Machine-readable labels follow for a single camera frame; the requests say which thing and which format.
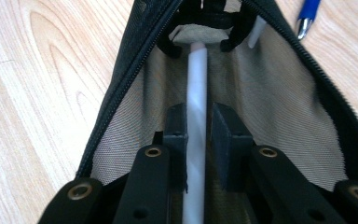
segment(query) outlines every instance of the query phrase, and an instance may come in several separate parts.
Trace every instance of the white tube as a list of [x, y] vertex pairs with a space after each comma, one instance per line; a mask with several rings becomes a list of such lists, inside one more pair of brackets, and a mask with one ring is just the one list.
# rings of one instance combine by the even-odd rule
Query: white tube
[[187, 185], [183, 197], [183, 223], [202, 224], [204, 217], [207, 50], [191, 45], [187, 80]]
[[249, 48], [254, 48], [255, 47], [255, 43], [257, 43], [258, 37], [261, 36], [261, 34], [264, 31], [264, 27], [266, 27], [267, 22], [261, 18], [260, 16], [257, 16], [257, 18], [255, 19], [255, 24], [254, 27], [251, 31], [251, 33], [249, 34], [249, 38], [248, 38], [248, 46]]

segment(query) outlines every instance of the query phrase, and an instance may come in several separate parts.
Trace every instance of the mesh lining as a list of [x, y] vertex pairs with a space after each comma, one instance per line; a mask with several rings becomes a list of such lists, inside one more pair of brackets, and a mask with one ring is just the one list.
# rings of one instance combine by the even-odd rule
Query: mesh lining
[[[174, 39], [183, 47], [180, 59], [153, 49], [95, 151], [91, 177], [106, 185], [126, 174], [136, 151], [163, 130], [168, 107], [186, 101], [188, 44], [201, 40], [209, 43], [209, 111], [213, 102], [233, 107], [258, 145], [281, 149], [322, 188], [332, 190], [336, 182], [347, 179], [334, 124], [318, 100], [310, 72], [290, 46], [268, 27], [255, 49], [245, 41], [222, 53], [219, 42], [224, 36], [225, 31], [187, 25]], [[208, 149], [205, 220], [243, 222], [244, 195], [220, 189], [212, 157]]]

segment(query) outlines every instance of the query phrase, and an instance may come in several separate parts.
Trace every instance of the blue pen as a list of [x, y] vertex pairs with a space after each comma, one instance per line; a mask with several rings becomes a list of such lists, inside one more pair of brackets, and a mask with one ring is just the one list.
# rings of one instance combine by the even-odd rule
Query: blue pen
[[307, 34], [318, 11], [318, 6], [321, 0], [305, 0], [304, 5], [301, 9], [300, 15], [298, 16], [298, 39], [301, 40]]

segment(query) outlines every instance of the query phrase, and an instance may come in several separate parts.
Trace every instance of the silver pen tip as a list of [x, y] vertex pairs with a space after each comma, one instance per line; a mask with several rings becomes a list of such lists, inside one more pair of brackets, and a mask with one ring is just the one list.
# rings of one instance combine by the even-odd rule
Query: silver pen tip
[[312, 25], [312, 20], [310, 18], [304, 18], [298, 20], [298, 40], [303, 39], [307, 35], [307, 31]]

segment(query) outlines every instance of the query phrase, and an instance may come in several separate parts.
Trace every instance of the wood grain surface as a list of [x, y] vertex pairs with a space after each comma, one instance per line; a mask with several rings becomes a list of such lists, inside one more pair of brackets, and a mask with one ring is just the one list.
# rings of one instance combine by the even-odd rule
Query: wood grain surface
[[[295, 27], [302, 1], [278, 0]], [[73, 179], [132, 0], [0, 0], [0, 223], [36, 223]], [[303, 44], [358, 115], [358, 0], [322, 1]]]

